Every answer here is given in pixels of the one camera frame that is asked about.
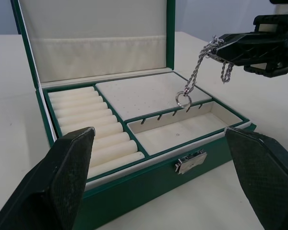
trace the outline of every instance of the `metal clasp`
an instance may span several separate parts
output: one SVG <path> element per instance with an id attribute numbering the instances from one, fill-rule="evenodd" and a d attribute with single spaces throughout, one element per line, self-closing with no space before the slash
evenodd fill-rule
<path id="1" fill-rule="evenodd" d="M 199 150 L 198 152 L 182 157 L 178 159 L 178 162 L 175 164 L 175 172 L 177 172 L 177 174 L 184 174 L 191 168 L 202 164 L 206 157 L 207 153 L 204 150 Z"/>

